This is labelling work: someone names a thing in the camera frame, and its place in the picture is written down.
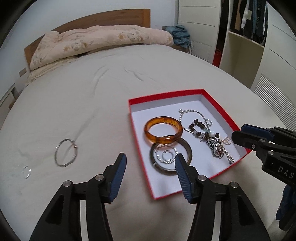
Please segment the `blue gloved right hand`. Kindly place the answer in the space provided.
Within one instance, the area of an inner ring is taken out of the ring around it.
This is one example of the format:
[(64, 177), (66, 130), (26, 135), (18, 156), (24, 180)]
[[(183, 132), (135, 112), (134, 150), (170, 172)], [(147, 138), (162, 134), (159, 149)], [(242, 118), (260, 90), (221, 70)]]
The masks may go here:
[(279, 228), (285, 232), (295, 223), (295, 188), (285, 186), (275, 219), (279, 221)]

